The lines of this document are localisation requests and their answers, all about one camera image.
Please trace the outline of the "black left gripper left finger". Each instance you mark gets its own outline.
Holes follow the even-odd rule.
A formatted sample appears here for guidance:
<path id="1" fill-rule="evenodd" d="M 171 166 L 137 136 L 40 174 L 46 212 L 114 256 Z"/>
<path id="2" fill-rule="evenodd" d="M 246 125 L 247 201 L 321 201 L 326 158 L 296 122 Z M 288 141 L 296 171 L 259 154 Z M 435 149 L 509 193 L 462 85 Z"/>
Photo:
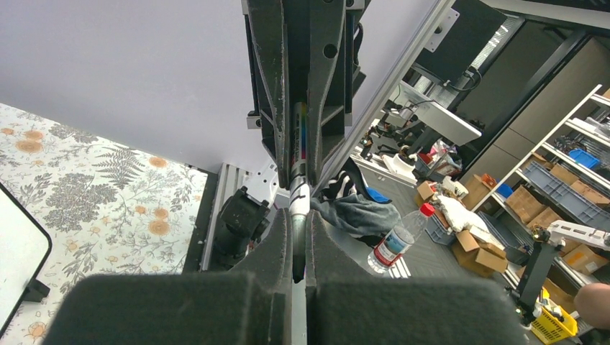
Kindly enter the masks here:
<path id="1" fill-rule="evenodd" d="M 291 220 L 232 269 L 92 275 L 65 297 L 46 344 L 290 344 Z"/>

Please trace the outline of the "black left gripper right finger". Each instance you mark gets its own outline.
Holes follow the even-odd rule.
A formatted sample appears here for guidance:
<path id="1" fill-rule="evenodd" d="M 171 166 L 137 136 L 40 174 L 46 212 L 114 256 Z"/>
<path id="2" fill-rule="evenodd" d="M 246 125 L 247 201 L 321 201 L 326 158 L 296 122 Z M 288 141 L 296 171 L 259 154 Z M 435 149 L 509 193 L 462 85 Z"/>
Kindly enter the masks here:
<path id="1" fill-rule="evenodd" d="M 310 344 L 525 344 L 514 304 L 496 283 L 470 277 L 370 274 L 330 237 L 320 213 L 306 220 Z"/>

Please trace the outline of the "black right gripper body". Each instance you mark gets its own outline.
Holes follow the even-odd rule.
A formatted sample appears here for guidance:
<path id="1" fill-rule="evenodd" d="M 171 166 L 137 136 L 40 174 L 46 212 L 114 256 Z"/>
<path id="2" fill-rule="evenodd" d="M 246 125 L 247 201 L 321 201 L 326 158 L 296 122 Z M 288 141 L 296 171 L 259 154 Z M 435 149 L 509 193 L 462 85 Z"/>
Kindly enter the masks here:
<path id="1" fill-rule="evenodd" d="M 252 96 L 254 108 L 248 115 L 248 123 L 261 131 L 261 115 L 258 106 L 258 76 L 256 62 L 250 41 L 250 28 L 247 16 L 247 2 L 242 3 L 247 35 L 247 51 L 250 62 Z M 306 116 L 306 159 L 307 159 L 307 120 L 308 120 L 308 76 L 309 76 L 309 2 L 285 1 L 289 43 L 289 116 L 290 146 L 288 158 L 291 162 L 293 139 L 293 107 L 297 102 L 307 105 Z M 363 27 L 360 22 L 368 4 L 366 1 L 344 1 L 345 20 L 342 31 L 337 64 L 322 113 L 322 162 L 326 162 L 345 142 L 346 130 L 351 124 L 352 100 L 365 75 L 360 69 L 358 53 L 363 40 Z"/>

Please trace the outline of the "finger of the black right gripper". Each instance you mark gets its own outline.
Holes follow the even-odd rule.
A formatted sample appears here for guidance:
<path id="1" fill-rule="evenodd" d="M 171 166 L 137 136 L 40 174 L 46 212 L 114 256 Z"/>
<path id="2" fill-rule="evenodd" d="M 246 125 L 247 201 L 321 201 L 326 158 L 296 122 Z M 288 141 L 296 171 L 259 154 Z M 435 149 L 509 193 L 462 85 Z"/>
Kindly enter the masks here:
<path id="1" fill-rule="evenodd" d="M 289 43 L 285 1 L 248 1 L 250 41 L 258 76 L 262 142 L 273 158 L 278 185 L 289 185 Z"/>
<path id="2" fill-rule="evenodd" d="M 307 175 L 316 185 L 322 171 L 322 113 L 337 64 L 345 20 L 344 1 L 309 2 Z"/>

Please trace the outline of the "white whiteboard marker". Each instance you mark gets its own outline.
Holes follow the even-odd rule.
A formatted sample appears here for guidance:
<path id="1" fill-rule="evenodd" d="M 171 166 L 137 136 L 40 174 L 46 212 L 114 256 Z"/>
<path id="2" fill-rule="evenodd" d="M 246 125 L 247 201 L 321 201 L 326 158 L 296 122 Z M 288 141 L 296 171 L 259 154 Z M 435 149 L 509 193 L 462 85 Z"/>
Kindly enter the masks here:
<path id="1" fill-rule="evenodd" d="M 297 102 L 293 107 L 293 139 L 291 147 L 291 184 L 289 212 L 293 230 L 292 275 L 301 282 L 306 265 L 306 218 L 310 211 L 310 187 L 306 175 L 306 116 L 307 105 Z"/>

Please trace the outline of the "black framed whiteboard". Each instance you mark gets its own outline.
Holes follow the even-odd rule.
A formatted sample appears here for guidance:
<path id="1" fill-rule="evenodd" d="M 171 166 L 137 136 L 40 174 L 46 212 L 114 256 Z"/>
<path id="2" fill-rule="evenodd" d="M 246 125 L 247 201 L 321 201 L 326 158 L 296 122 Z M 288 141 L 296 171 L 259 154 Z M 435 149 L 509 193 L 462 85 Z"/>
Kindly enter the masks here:
<path id="1" fill-rule="evenodd" d="M 49 234 L 1 186 L 1 332 L 23 302 L 39 303 L 50 292 L 37 279 L 50 255 Z"/>

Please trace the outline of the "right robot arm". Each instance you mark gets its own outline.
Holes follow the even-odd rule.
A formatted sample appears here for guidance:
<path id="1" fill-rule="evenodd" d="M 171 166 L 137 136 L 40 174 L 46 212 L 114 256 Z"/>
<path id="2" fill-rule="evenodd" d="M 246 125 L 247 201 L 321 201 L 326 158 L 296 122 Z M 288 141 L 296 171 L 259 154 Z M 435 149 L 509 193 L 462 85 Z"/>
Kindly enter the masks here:
<path id="1" fill-rule="evenodd" d="M 352 99 L 364 76 L 358 52 L 366 1 L 244 1 L 254 108 L 268 159 L 227 199 L 214 230 L 216 261 L 239 262 L 261 239 L 278 190 L 304 233 L 311 190 L 344 144 Z"/>

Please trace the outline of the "clear plastic water bottle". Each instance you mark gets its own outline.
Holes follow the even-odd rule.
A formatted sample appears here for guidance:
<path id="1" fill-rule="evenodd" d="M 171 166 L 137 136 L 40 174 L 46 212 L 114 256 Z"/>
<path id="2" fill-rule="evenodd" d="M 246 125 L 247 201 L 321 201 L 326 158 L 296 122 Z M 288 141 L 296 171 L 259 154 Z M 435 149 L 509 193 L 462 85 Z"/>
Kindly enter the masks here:
<path id="1" fill-rule="evenodd" d="M 401 259 L 422 235 L 434 212 L 432 204 L 423 203 L 418 210 L 405 215 L 384 236 L 368 255 L 368 265 L 374 275 L 384 275 Z"/>

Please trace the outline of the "grey crumpled cloth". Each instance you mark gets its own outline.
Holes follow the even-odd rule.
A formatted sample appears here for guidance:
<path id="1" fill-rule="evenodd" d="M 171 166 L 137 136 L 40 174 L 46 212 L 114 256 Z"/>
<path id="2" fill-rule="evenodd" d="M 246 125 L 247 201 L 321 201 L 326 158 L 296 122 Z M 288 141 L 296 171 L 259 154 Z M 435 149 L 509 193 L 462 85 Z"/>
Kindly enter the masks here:
<path id="1" fill-rule="evenodd" d="M 369 188 L 359 166 L 348 159 L 311 199 L 322 218 L 360 241 L 378 241 L 401 221 L 390 198 Z"/>

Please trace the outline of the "cardboard box on floor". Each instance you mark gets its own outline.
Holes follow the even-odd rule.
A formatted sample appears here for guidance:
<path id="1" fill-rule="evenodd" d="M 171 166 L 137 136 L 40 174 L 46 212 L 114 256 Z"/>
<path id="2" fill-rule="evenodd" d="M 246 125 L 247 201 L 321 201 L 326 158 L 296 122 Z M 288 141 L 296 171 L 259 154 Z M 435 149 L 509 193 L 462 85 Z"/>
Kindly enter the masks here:
<path id="1" fill-rule="evenodd" d="M 456 233 L 455 238 L 451 250 L 462 268 L 484 278 L 505 273 L 509 261 L 504 250 L 477 239 L 468 230 Z"/>

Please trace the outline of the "floral tablecloth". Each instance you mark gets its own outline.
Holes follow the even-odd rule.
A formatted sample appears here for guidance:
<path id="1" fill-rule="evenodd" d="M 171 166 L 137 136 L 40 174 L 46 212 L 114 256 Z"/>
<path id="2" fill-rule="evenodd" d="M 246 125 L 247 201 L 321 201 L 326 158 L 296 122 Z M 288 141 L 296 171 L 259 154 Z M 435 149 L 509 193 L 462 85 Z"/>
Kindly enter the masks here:
<path id="1" fill-rule="evenodd" d="M 1 106 L 1 183 L 46 230 L 41 303 L 3 344 L 40 344 L 64 295 L 97 274 L 183 271 L 209 176 L 12 106 Z"/>

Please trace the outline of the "yellow plastic crate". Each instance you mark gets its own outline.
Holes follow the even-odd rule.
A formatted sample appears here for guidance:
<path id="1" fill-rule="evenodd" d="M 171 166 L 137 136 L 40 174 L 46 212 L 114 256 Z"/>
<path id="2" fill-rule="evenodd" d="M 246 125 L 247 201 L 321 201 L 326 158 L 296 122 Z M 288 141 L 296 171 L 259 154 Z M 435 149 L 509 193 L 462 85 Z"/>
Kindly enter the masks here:
<path id="1" fill-rule="evenodd" d="M 554 316 L 546 308 L 542 309 L 542 314 L 531 322 L 532 333 L 543 344 L 554 344 L 568 338 L 576 336 L 578 323 L 567 311 L 559 306 L 562 321 Z"/>

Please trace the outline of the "white metal storage shelf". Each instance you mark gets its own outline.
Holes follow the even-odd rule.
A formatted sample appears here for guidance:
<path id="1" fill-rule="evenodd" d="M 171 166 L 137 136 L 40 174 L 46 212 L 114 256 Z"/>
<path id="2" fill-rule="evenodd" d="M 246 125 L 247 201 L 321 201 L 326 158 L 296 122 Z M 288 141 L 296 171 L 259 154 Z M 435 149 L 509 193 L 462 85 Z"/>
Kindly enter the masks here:
<path id="1" fill-rule="evenodd" d="M 508 225 L 502 223 L 500 226 L 502 231 L 498 231 L 497 227 L 492 226 L 495 231 L 493 232 L 494 236 L 502 244 L 516 244 L 516 242 L 533 244 L 531 231 L 527 228 L 526 222 L 522 221 L 517 212 L 509 207 L 506 201 L 508 198 L 496 192 L 501 184 L 508 184 L 510 182 L 508 180 L 513 180 L 513 178 L 519 178 L 515 182 L 516 187 L 520 188 L 524 185 L 528 192 L 525 195 L 528 196 L 526 201 L 535 199 L 541 205 L 550 207 L 559 216 L 565 216 L 563 218 L 572 223 L 589 225 L 590 227 L 596 226 L 600 230 L 609 230 L 609 211 L 604 208 L 609 206 L 602 207 L 593 201 L 589 201 L 584 193 L 576 193 L 576 189 L 571 187 L 573 183 L 564 182 L 560 177 L 551 173 L 551 170 L 558 164 L 559 167 L 587 185 L 589 189 L 609 199 L 609 172 L 604 173 L 605 175 L 601 174 L 602 163 L 600 162 L 595 168 L 589 167 L 570 156 L 569 153 L 566 153 L 567 151 L 564 152 L 567 149 L 560 149 L 553 141 L 558 140 L 561 135 L 567 135 L 577 142 L 584 140 L 587 150 L 593 150 L 591 152 L 587 151 L 587 155 L 591 154 L 596 159 L 601 159 L 602 154 L 606 155 L 604 157 L 609 157 L 609 137 L 595 132 L 593 127 L 588 126 L 590 123 L 586 122 L 585 119 L 585 115 L 592 114 L 596 121 L 609 121 L 609 98 L 599 94 L 602 88 L 601 84 L 595 86 L 553 128 L 544 132 L 545 136 L 528 151 L 526 156 L 513 165 L 497 182 L 498 185 L 492 187 L 480 201 L 470 207 L 471 211 L 483 211 L 483 204 L 491 199 L 501 207 L 501 210 L 495 212 L 493 216 L 483 217 L 484 220 L 493 220 L 500 224 L 500 220 L 497 219 L 498 215 L 503 212 L 510 215 L 512 223 Z M 534 159 L 537 157 L 535 154 L 544 154 L 541 157 L 552 163 L 553 167 L 539 164 Z M 511 197 L 515 195 L 519 188 L 514 190 Z M 598 276 L 586 275 L 569 266 L 563 257 L 555 258 L 552 267 L 569 281 L 569 284 L 573 286 L 572 290 L 577 290 L 594 282 L 609 282 L 609 273 L 602 277 L 602 273 L 605 272 L 602 270 L 602 273 Z"/>

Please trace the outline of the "right aluminium frame post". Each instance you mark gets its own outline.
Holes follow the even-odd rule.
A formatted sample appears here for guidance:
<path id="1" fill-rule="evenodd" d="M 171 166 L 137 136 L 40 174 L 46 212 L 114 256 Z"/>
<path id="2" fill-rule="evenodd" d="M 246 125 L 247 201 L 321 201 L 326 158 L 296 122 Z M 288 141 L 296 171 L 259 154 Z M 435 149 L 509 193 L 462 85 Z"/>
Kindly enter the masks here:
<path id="1" fill-rule="evenodd" d="M 450 0 L 369 3 L 361 18 L 364 38 L 358 54 L 366 78 L 353 99 L 353 125 L 347 129 L 345 142 L 325 163 L 313 194 L 339 172 L 453 4 Z"/>

